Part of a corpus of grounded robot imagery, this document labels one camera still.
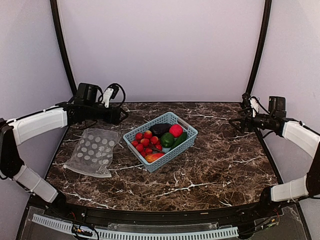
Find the red fruit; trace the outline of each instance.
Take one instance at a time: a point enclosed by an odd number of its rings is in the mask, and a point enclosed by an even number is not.
[[[144,157],[144,158],[147,156],[147,154],[146,154],[145,151],[140,152],[140,154],[141,154],[141,156]]]
[[[141,143],[139,143],[136,147],[135,147],[135,149],[139,152],[139,153],[141,153],[141,152],[143,152],[144,151],[144,146],[141,144]]]
[[[144,138],[144,135],[143,135],[141,132],[139,132],[139,133],[137,133],[137,134],[135,135],[135,140],[140,141],[140,140],[143,139],[143,138]]]
[[[158,141],[159,141],[159,138],[157,136],[153,136],[152,138],[150,138],[150,142],[152,144],[157,144]]]
[[[162,151],[162,146],[160,144],[155,145],[156,149]]]
[[[141,141],[140,141],[140,143],[141,143],[144,147],[149,146],[149,142],[150,142],[150,140],[147,139],[147,138],[143,138],[143,139],[141,139]]]
[[[132,144],[134,147],[136,147],[136,146],[139,144],[139,142],[138,142],[138,141],[132,141],[131,144]]]
[[[150,138],[152,138],[152,132],[150,130],[147,130],[144,132],[143,136],[145,139],[150,139]]]
[[[178,138],[183,132],[184,130],[179,124],[173,125],[169,130],[169,133],[171,133],[175,138]]]
[[[148,154],[152,154],[152,149],[151,148],[146,148],[145,149],[145,153],[148,155]]]

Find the plastic bag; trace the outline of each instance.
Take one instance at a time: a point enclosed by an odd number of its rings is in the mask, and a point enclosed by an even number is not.
[[[91,177],[111,178],[108,167],[113,159],[113,148],[120,139],[115,131],[88,128],[63,167]]]

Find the black pole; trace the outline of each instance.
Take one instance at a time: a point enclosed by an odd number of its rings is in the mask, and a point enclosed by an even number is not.
[[[270,12],[271,12],[271,3],[272,0],[265,0],[264,3],[264,11],[263,11],[263,18],[262,18],[262,24],[261,24],[261,30],[259,35],[259,41],[258,45],[256,47],[255,57],[252,65],[252,70],[249,78],[248,85],[246,87],[245,93],[251,95],[252,89],[254,88],[254,84],[256,81],[258,68],[262,56],[262,52],[264,50],[267,30],[268,30],[268,24],[269,24],[269,18],[270,18]]]
[[[53,18],[53,23],[55,28],[55,34],[58,40],[58,45],[59,45],[60,54],[61,54],[61,58],[64,65],[64,70],[68,78],[68,82],[69,82],[72,94],[75,95],[77,92],[77,86],[75,83],[74,76],[72,74],[72,70],[71,70],[71,66],[70,66],[70,62],[67,54],[64,35],[61,28],[57,0],[50,0],[50,4],[51,4],[51,12],[52,12],[52,18]]]

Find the eggplant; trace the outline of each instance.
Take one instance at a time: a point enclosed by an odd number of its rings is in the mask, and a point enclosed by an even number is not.
[[[169,129],[172,127],[169,123],[158,123],[149,128],[152,132],[152,136],[161,138],[163,134],[168,133]]]

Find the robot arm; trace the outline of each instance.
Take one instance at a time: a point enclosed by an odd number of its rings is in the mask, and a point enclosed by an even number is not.
[[[48,203],[64,199],[65,196],[61,192],[58,192],[24,163],[19,156],[17,146],[40,134],[81,123],[84,120],[102,119],[107,123],[119,124],[128,117],[128,114],[121,108],[121,104],[117,107],[109,107],[110,99],[114,99],[119,91],[118,84],[111,84],[105,94],[101,94],[102,101],[96,102],[98,90],[99,87],[96,85],[81,83],[72,101],[62,102],[18,119],[5,121],[1,118],[1,173],[6,178],[17,181],[29,192],[35,193]]]
[[[301,121],[286,118],[286,99],[284,97],[269,97],[269,108],[264,109],[255,97],[246,93],[242,96],[242,117],[230,119],[229,123],[238,131],[251,131],[253,128],[272,130],[304,150],[313,158],[309,172],[290,182],[266,187],[260,196],[258,207],[260,215],[272,211],[275,206],[288,201],[299,201],[320,194],[320,135],[305,126]],[[259,113],[260,105],[267,114]]]

